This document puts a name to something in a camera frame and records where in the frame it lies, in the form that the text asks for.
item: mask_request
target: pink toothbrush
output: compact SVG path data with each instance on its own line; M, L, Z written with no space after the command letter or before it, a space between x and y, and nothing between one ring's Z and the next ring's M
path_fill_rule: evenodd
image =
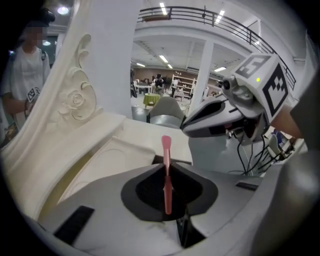
M162 136L163 146L163 163L165 165L165 177L164 177L164 207L165 213L170 215L172 212L172 183L170 177L170 147L171 137Z

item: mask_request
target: railing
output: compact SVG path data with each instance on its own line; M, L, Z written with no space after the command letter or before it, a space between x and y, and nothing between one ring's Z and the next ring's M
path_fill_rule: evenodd
M259 52L264 54L279 54L259 35L253 32L248 27L242 25L241 23L222 16L219 22L217 18L218 13L209 11L206 9L199 9L193 7L183 7L183 6L168 6L165 8L167 14L164 15L161 7L154 7L148 9L140 10L138 23L140 22L152 22L152 21L163 21L163 20L184 20L203 23L204 25L209 25L215 28L219 28L232 33L234 36L244 40L251 46L255 47ZM286 63L279 56L280 62L284 68L285 75L287 77L288 84L292 88L295 87L296 79Z

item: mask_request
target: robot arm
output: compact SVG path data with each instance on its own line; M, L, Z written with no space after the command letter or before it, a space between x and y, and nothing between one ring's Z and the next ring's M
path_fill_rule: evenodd
M234 131L243 145L261 140L289 90L276 54L251 54L223 80L222 94L204 101L181 126L189 137Z

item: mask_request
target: chair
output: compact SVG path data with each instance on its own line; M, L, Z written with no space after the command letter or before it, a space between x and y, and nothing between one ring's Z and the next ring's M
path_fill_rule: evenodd
M147 123L175 129L180 129L185 119L177 101L168 96L160 98L146 116Z

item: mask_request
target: person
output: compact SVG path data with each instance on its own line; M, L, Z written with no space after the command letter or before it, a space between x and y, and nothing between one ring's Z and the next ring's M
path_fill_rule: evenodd
M27 25L24 42L9 57L3 77L3 108L13 116L19 130L35 104L35 100L30 101L30 95L34 95L35 90L40 93L50 73L48 54L37 47L37 43L43 41L43 29L48 26L49 23L40 20L33 20Z
M314 75L299 102L293 108L284 105L271 125L295 138L303 138L308 150L320 147L320 69Z
M168 77L163 76L162 80L163 80L162 93L165 93L165 92L167 92L167 89L168 89Z
M178 83L179 83L179 79L174 79L173 80L173 85L172 85L172 88L171 88L171 95L170 95L170 97L174 97L175 96L175 91L176 91L176 89L178 88L177 86L178 86Z
M155 80L155 93L159 94L161 97L163 96L163 84L164 80L162 79L161 74L156 75L156 80Z

